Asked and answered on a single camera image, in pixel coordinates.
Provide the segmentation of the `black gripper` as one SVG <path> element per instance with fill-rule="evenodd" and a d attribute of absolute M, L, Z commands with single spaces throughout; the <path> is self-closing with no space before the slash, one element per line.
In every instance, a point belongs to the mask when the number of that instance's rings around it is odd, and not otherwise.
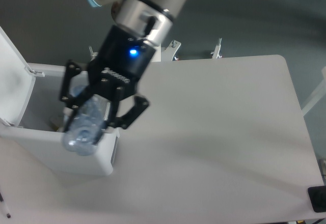
<path fill-rule="evenodd" d="M 65 104 L 63 132 L 67 132 L 82 104 L 70 93 L 72 80 L 88 72 L 86 97 L 100 95 L 111 102 L 108 119 L 100 124 L 93 144 L 99 144 L 109 127 L 127 129 L 150 105 L 146 97 L 137 94 L 138 82 L 155 54 L 155 49 L 118 26 L 113 26 L 96 58 L 89 64 L 68 60 L 65 65 L 59 100 Z M 134 104 L 122 116 L 117 116 L 120 101 L 134 96 Z"/>

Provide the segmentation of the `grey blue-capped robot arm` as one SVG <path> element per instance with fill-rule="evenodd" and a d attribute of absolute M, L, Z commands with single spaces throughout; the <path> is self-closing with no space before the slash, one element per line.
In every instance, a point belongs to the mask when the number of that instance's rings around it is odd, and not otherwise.
<path fill-rule="evenodd" d="M 66 63 L 60 100 L 68 109 L 63 145 L 96 146 L 106 129 L 127 129 L 149 106 L 138 83 L 186 0 L 122 0 L 116 23 L 86 66 L 88 84 L 70 87 L 82 68 Z"/>

